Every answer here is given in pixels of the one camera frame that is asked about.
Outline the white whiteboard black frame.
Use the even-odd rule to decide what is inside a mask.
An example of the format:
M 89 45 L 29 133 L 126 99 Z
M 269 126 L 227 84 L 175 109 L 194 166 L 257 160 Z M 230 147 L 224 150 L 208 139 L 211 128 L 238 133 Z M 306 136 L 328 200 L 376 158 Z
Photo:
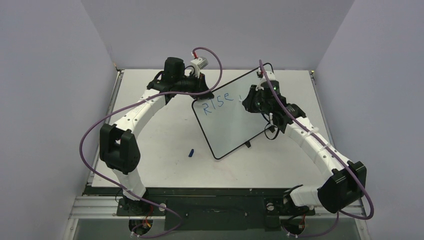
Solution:
M 212 93 L 214 98 L 195 100 L 191 107 L 213 157 L 219 160 L 238 147 L 250 147 L 250 141 L 270 129 L 275 129 L 260 113 L 249 113 L 242 101 L 252 85 L 257 85 L 258 69 L 253 69 L 225 83 Z

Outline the blue marker cap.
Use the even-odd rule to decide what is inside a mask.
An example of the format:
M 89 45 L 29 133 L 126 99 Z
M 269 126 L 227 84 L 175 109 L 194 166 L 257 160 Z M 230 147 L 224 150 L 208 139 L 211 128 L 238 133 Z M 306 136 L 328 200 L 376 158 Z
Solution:
M 189 158 L 191 158 L 191 157 L 193 156 L 194 151 L 195 151 L 194 149 L 191 149 L 191 150 L 190 150 L 190 152 L 189 152 L 189 154 L 188 154 L 188 157 L 189 157 Z

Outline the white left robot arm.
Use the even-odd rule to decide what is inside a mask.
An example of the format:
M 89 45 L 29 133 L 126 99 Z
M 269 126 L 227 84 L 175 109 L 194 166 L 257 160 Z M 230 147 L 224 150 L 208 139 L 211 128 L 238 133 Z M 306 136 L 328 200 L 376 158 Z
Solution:
M 130 108 L 113 124 L 105 123 L 100 128 L 99 158 L 124 187 L 124 203 L 136 215 L 143 215 L 149 210 L 149 201 L 143 197 L 147 189 L 137 170 L 141 159 L 137 137 L 141 130 L 155 113 L 169 103 L 175 92 L 195 93 L 195 100 L 209 100 L 214 97 L 209 92 L 205 75 L 201 73 L 208 65 L 207 59 L 196 57 L 190 63 L 193 70 L 186 75 L 184 61 L 177 57 L 168 57 L 164 69 L 146 86 L 138 100 L 138 106 Z

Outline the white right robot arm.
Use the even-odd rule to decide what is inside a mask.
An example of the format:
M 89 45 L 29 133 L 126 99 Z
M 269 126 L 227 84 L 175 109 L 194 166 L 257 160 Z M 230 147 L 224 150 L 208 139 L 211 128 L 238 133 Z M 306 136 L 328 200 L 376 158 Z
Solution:
M 352 162 L 323 139 L 306 113 L 280 94 L 278 81 L 251 85 L 242 105 L 249 113 L 267 116 L 274 127 L 297 143 L 325 180 L 322 185 L 302 185 L 289 190 L 282 199 L 287 213 L 294 214 L 300 208 L 312 206 L 337 213 L 365 195 L 367 169 L 364 164 Z

